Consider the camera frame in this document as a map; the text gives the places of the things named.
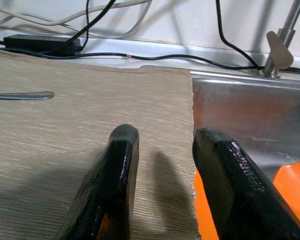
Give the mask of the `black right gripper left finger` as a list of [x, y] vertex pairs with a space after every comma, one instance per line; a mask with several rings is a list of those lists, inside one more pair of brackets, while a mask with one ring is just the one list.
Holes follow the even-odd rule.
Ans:
[[97, 163], [83, 178], [57, 240], [128, 240], [131, 237], [139, 132], [117, 126]]

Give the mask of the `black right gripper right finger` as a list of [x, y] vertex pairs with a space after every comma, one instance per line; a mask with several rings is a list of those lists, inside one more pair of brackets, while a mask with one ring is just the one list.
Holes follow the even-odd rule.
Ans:
[[234, 138], [198, 128], [192, 156], [219, 239], [300, 240], [300, 220]]

